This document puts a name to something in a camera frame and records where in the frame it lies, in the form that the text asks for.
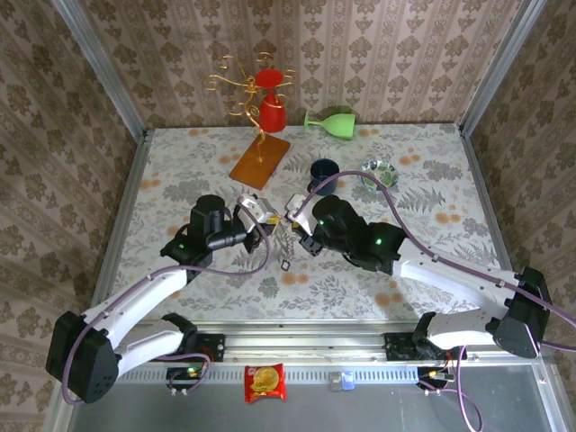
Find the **dark blue mug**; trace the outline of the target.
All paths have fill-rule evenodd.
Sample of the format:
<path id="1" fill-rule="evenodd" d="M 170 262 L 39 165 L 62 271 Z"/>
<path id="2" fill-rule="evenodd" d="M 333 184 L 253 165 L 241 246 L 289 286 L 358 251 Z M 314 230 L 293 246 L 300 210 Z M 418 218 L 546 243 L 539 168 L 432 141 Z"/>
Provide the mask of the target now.
<path id="1" fill-rule="evenodd" d="M 338 163 L 332 159 L 321 158 L 314 161 L 310 167 L 310 182 L 307 186 L 307 191 L 310 193 L 314 188 L 316 188 L 321 182 L 327 178 L 338 174 L 339 166 Z M 338 187 L 338 180 L 335 178 L 329 183 L 325 184 L 319 191 L 317 195 L 327 196 L 333 194 Z"/>

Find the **green leaf pattern bowl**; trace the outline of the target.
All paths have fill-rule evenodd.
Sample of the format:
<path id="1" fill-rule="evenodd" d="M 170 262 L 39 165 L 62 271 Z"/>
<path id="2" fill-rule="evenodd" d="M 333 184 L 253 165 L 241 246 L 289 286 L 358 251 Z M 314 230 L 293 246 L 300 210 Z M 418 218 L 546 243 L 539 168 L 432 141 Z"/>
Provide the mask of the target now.
<path id="1" fill-rule="evenodd" d="M 398 170 L 388 161 L 369 160 L 361 165 L 361 171 L 377 178 L 385 188 L 393 188 L 399 181 Z"/>

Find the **red wine glass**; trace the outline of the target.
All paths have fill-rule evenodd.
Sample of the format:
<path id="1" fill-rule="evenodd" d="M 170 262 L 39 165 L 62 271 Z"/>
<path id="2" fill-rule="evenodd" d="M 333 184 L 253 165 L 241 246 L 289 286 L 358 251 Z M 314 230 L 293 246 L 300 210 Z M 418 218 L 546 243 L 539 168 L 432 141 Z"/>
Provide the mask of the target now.
<path id="1" fill-rule="evenodd" d="M 277 133 L 287 124 L 284 104 L 275 91 L 283 80 L 284 74 L 275 68 L 267 68 L 256 74 L 256 86 L 265 90 L 259 106 L 259 124 L 264 132 Z"/>

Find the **green wine glass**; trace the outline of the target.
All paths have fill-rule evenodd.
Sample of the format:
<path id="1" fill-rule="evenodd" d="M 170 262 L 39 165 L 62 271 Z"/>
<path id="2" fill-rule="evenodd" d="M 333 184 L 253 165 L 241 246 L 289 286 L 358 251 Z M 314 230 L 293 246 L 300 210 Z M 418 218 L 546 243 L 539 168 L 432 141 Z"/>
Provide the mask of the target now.
<path id="1" fill-rule="evenodd" d="M 313 121 L 308 112 L 304 115 L 303 126 L 307 130 L 311 125 L 320 126 L 329 135 L 340 139 L 352 139 L 356 116 L 353 113 L 336 113 L 322 121 Z"/>

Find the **slotted metal strip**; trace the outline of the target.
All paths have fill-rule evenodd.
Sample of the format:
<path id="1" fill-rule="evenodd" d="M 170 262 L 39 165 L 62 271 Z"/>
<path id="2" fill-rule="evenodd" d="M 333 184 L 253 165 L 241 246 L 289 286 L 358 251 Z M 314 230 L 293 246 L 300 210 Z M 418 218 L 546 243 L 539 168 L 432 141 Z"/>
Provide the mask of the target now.
<path id="1" fill-rule="evenodd" d="M 204 380 L 209 384 L 236 384 L 244 382 L 244 366 L 215 365 Z M 284 367 L 286 383 L 322 384 L 329 383 L 330 375 L 348 373 L 354 384 L 412 384 L 419 381 L 418 368 L 413 365 L 364 366 L 293 366 Z M 167 367 L 160 364 L 144 365 L 121 376 L 117 383 L 153 384 L 167 383 Z"/>

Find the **small blue silver device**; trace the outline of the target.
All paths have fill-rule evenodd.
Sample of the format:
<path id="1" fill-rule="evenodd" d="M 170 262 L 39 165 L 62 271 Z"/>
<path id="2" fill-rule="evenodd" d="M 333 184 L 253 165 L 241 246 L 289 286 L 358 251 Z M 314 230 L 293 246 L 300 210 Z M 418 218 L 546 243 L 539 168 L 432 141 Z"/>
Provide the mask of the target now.
<path id="1" fill-rule="evenodd" d="M 356 387 L 355 375 L 352 371 L 330 372 L 328 379 L 329 389 L 332 392 L 349 392 Z"/>

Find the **red snack packet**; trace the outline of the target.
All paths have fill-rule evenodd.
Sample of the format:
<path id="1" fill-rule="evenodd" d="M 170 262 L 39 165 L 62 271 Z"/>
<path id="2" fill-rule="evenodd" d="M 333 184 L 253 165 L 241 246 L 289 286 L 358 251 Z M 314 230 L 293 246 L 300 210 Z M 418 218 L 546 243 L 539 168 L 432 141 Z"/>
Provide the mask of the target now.
<path id="1" fill-rule="evenodd" d="M 262 398 L 287 399 L 284 365 L 246 366 L 244 371 L 245 402 Z"/>

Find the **grey metal sheet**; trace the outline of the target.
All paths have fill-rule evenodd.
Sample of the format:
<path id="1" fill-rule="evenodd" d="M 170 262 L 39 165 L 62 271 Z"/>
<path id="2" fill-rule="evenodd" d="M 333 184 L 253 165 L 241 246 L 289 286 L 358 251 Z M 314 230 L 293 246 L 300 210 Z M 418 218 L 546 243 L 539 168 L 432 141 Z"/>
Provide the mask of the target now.
<path id="1" fill-rule="evenodd" d="M 285 383 L 287 399 L 245 402 L 244 382 L 172 393 L 167 383 L 117 383 L 73 411 L 63 432 L 576 432 L 544 360 L 470 351 L 441 389 L 412 384 Z"/>

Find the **aluminium table side rail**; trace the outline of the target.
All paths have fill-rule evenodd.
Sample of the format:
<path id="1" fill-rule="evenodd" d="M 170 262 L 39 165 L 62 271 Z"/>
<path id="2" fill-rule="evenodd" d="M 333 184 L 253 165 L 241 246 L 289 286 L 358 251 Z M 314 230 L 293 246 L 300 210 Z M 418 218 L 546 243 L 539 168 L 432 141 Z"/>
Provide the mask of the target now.
<path id="1" fill-rule="evenodd" d="M 131 215 L 140 189 L 140 182 L 146 168 L 154 130 L 146 130 L 134 153 L 130 172 L 119 202 L 118 211 L 112 226 L 111 236 L 103 255 L 103 263 L 95 283 L 90 307 L 105 301 L 113 292 L 113 287 L 122 257 L 124 241 L 131 223 Z"/>
<path id="2" fill-rule="evenodd" d="M 458 266 L 466 267 L 466 272 L 470 274 L 465 277 L 468 301 L 477 304 L 489 316 L 492 316 L 493 322 L 496 322 L 496 320 L 504 319 L 509 312 L 507 305 L 511 305 L 516 295 L 515 289 L 519 283 L 518 274 L 512 270 L 472 142 L 464 132 L 460 133 L 460 137 L 498 264 L 496 266 L 490 266 L 484 262 L 478 264 L 464 258 L 458 258 L 457 261 Z"/>

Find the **wide aluminium base rail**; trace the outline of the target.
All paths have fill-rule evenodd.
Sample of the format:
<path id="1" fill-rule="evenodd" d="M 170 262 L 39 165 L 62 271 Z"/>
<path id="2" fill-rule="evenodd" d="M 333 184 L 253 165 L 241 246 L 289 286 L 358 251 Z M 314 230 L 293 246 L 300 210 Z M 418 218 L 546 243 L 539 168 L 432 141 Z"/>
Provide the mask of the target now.
<path id="1" fill-rule="evenodd" d="M 164 331 L 179 331 L 173 324 L 160 320 L 151 326 L 137 326 L 125 335 L 110 330 L 89 328 L 83 320 L 66 324 L 59 321 L 50 342 L 47 367 L 63 368 L 67 360 L 76 366 L 93 369 L 97 366 L 117 369 L 124 374 L 147 362 L 196 361 L 193 355 L 170 355 L 153 358 L 144 342 Z M 342 357 L 352 362 L 379 361 L 386 358 L 383 334 L 371 330 L 363 332 L 354 326 L 349 333 L 341 333 L 330 325 L 319 332 L 282 325 L 272 327 L 219 328 L 207 334 L 223 334 L 226 348 L 222 362 L 245 363 L 265 360 L 298 362 L 334 362 Z"/>

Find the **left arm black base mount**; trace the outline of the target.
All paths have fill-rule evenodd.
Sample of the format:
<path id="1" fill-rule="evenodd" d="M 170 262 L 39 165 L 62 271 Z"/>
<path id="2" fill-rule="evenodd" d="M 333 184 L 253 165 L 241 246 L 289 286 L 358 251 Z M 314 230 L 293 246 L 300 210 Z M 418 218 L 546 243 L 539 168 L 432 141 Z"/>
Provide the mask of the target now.
<path id="1" fill-rule="evenodd" d="M 223 334 L 184 334 L 179 331 L 164 331 L 150 337 L 143 346 L 153 358 L 203 354 L 211 361 L 222 362 L 226 340 Z"/>

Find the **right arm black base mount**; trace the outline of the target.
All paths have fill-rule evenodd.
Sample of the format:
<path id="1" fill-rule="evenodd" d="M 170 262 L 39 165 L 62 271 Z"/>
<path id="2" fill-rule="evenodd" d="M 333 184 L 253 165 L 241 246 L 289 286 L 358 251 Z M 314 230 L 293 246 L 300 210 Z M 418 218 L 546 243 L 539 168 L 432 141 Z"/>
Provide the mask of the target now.
<path id="1" fill-rule="evenodd" d="M 458 347 L 443 350 L 425 337 L 415 337 L 412 332 L 384 333 L 383 342 L 383 348 L 389 361 L 456 360 L 459 354 Z"/>

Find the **aluminium frame post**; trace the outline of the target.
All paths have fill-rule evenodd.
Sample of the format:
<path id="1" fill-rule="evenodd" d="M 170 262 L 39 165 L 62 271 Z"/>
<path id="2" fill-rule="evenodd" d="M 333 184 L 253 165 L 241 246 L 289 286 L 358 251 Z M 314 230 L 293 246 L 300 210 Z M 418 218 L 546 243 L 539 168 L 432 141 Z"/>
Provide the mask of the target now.
<path id="1" fill-rule="evenodd" d="M 459 130 L 463 136 L 470 136 L 479 123 L 546 3 L 547 0 L 522 0 L 459 122 Z"/>
<path id="2" fill-rule="evenodd" d="M 79 0 L 52 0 L 86 60 L 103 85 L 118 114 L 135 140 L 146 134 L 144 121 L 132 102 L 126 86 L 116 71 L 112 57 L 106 53 L 95 27 L 89 22 Z"/>

